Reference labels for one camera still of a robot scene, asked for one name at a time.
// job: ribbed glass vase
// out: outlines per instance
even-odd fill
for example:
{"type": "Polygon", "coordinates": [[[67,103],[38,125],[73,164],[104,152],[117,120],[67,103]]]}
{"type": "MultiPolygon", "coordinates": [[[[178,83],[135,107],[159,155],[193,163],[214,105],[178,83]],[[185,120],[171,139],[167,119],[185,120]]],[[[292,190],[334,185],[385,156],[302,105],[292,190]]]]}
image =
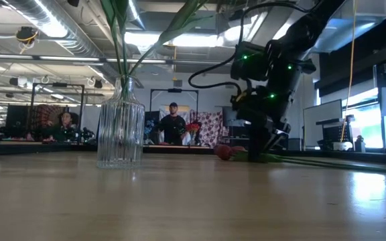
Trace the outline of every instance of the ribbed glass vase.
{"type": "Polygon", "coordinates": [[[100,168],[131,169],[141,163],[145,107],[133,93],[135,80],[132,76],[117,80],[114,95],[102,103],[97,162],[100,168]]]}

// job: metal frame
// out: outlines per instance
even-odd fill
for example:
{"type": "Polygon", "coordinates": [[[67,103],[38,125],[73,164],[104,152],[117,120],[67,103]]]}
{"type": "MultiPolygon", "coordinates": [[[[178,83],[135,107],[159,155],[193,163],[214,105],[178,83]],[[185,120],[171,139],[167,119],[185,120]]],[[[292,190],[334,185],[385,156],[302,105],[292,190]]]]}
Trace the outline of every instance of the metal frame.
{"type": "MultiPolygon", "coordinates": [[[[171,89],[151,89],[150,90],[150,105],[149,105],[149,111],[151,111],[151,101],[153,100],[153,92],[155,91],[167,91],[169,92],[171,89]]],[[[181,93],[183,92],[194,92],[197,95],[196,98],[196,120],[198,119],[197,113],[199,112],[199,90],[183,90],[183,89],[177,89],[181,90],[181,93]]]]}
{"type": "MultiPolygon", "coordinates": [[[[40,86],[53,86],[53,83],[33,83],[32,84],[32,97],[31,97],[31,106],[29,107],[29,118],[27,119],[27,129],[31,130],[31,119],[32,119],[32,110],[34,108],[34,100],[35,100],[35,88],[37,85],[40,86]]],[[[81,101],[80,101],[80,116],[78,117],[78,125],[77,125],[77,131],[81,131],[81,118],[83,116],[83,104],[84,104],[84,85],[83,84],[66,84],[66,86],[79,86],[81,87],[81,101]]],[[[79,144],[81,140],[81,135],[78,135],[77,143],[79,144]]]]}

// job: man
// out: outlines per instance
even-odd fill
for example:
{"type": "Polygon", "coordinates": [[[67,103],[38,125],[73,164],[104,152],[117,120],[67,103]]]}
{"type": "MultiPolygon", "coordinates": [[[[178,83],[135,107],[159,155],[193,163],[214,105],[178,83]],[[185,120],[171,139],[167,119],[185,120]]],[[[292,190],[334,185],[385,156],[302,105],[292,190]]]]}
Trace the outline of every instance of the man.
{"type": "Polygon", "coordinates": [[[173,102],[169,105],[170,114],[160,120],[159,130],[165,133],[165,142],[182,145],[182,139],[187,135],[186,121],[178,116],[178,105],[173,102]]]}

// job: wooden table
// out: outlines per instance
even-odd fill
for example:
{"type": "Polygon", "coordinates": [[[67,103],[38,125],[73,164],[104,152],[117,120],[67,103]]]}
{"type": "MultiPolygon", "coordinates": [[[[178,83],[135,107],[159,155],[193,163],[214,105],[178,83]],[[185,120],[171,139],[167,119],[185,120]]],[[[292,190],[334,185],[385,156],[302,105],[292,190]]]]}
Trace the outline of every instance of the wooden table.
{"type": "Polygon", "coordinates": [[[386,175],[145,155],[0,157],[0,240],[386,240],[386,175]]]}

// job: cable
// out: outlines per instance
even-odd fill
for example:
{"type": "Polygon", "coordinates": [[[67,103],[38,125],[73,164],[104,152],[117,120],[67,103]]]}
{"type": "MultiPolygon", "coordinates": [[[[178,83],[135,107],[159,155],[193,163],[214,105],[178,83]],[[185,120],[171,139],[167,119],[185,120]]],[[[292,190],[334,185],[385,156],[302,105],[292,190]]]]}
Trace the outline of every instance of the cable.
{"type": "Polygon", "coordinates": [[[31,40],[33,40],[35,37],[37,37],[37,35],[38,35],[39,32],[40,32],[40,31],[37,30],[33,36],[27,37],[27,38],[25,38],[25,39],[19,39],[18,37],[16,37],[16,39],[17,39],[18,41],[21,41],[21,42],[31,41],[31,40]]]}
{"type": "MultiPolygon", "coordinates": [[[[247,10],[245,10],[244,13],[242,14],[242,17],[241,17],[241,32],[240,32],[240,36],[239,36],[239,44],[241,44],[242,38],[243,38],[244,18],[246,16],[246,14],[248,12],[254,10],[254,9],[258,9],[258,8],[261,8],[261,7],[289,7],[289,8],[293,8],[293,9],[296,9],[298,11],[304,12],[304,13],[309,13],[310,12],[310,10],[304,9],[303,7],[299,7],[296,4],[289,3],[289,2],[286,2],[286,1],[278,1],[278,2],[273,2],[273,3],[262,3],[262,4],[258,4],[256,6],[252,6],[252,7],[248,8],[247,10]]],[[[194,87],[194,88],[202,88],[202,89],[214,88],[214,87],[225,86],[225,85],[232,85],[232,86],[235,86],[237,88],[238,96],[241,95],[241,93],[242,93],[241,87],[238,84],[234,83],[234,82],[223,82],[223,83],[219,83],[219,84],[211,84],[211,85],[208,85],[208,86],[198,86],[198,85],[195,85],[195,84],[192,83],[192,79],[195,76],[197,76],[199,74],[203,74],[203,73],[211,71],[211,70],[214,70],[214,69],[219,68],[221,66],[224,66],[224,65],[228,64],[230,61],[232,61],[234,58],[235,58],[235,54],[233,54],[229,59],[227,59],[227,60],[225,60],[225,61],[223,61],[223,62],[221,62],[221,63],[219,63],[217,65],[211,66],[211,67],[206,68],[204,70],[197,71],[196,73],[192,74],[189,77],[189,79],[188,79],[189,85],[191,85],[191,87],[194,87]]]]}
{"type": "Polygon", "coordinates": [[[351,86],[352,86],[352,77],[354,75],[354,47],[355,47],[355,24],[357,22],[357,6],[358,1],[354,0],[354,21],[352,23],[352,47],[351,47],[351,66],[350,66],[350,75],[349,75],[349,86],[348,86],[348,97],[346,98],[346,107],[345,107],[345,117],[343,119],[343,127],[342,134],[340,136],[340,142],[343,142],[343,138],[345,135],[345,127],[346,127],[346,117],[348,116],[348,104],[349,104],[349,96],[351,95],[351,86]]]}
{"type": "Polygon", "coordinates": [[[241,87],[237,83],[234,83],[234,82],[223,82],[223,83],[218,83],[218,84],[210,84],[207,86],[199,86],[199,85],[195,85],[192,83],[192,79],[194,77],[198,76],[199,74],[203,74],[205,72],[211,71],[211,70],[219,68],[221,66],[224,66],[224,65],[228,64],[230,61],[232,61],[234,58],[235,58],[235,55],[233,54],[232,57],[230,57],[229,59],[227,59],[219,64],[216,64],[216,65],[211,66],[209,68],[206,68],[204,70],[197,71],[196,73],[192,74],[189,77],[189,79],[188,79],[189,85],[191,85],[191,87],[193,87],[193,88],[199,88],[199,89],[207,89],[207,88],[214,88],[214,87],[218,87],[218,86],[232,85],[232,86],[237,88],[238,95],[240,95],[242,93],[241,87]]]}

